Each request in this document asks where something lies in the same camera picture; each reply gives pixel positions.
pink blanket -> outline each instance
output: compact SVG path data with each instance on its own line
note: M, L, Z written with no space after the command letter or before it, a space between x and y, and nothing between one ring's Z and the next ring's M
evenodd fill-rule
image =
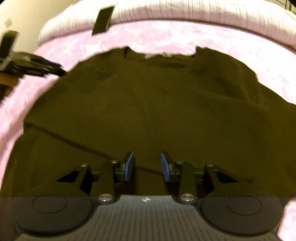
M79 61L127 45L147 54L191 55L197 45L218 50L245 63L257 74L260 83L296 104L295 50L233 27L172 20L123 23L93 37L91 30L84 30L55 38L44 43L35 54L61 63L69 71ZM0 105L0 185L13 145L22 135L24 117L56 80L56 76L26 76ZM279 236L284 241L296 240L296 202L286 206Z

hand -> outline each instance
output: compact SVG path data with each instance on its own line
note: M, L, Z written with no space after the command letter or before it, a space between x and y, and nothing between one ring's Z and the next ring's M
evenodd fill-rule
M0 84L7 86L5 89L5 96L8 96L13 88L18 84L19 78L23 78L23 76L17 77L12 74L6 74L0 72Z

light switch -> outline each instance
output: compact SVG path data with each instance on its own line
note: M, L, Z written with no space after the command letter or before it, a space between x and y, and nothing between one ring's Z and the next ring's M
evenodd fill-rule
M11 18L9 18L5 21L5 26L6 26L6 28L9 28L11 25L12 25L12 20L11 20Z

bed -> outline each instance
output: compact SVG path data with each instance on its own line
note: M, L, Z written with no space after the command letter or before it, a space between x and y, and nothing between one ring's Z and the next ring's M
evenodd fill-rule
M115 5L106 33L92 36L101 8ZM49 20L35 54L66 71L91 56L129 46L135 52L192 55L208 47L233 56L258 81L296 104L296 15L263 0L82 0ZM24 117L58 79L25 76L0 105L0 186ZM296 201L285 208L278 236L296 240Z

silver bolt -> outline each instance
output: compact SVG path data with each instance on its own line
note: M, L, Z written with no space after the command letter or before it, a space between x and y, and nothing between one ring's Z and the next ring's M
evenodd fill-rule
M113 198L113 196L109 193L102 194L99 196L99 200L102 202L109 202L112 200L112 198Z
M195 197L194 197L194 195L192 195L190 193L185 193L180 196L180 199L185 202L191 202L195 199Z

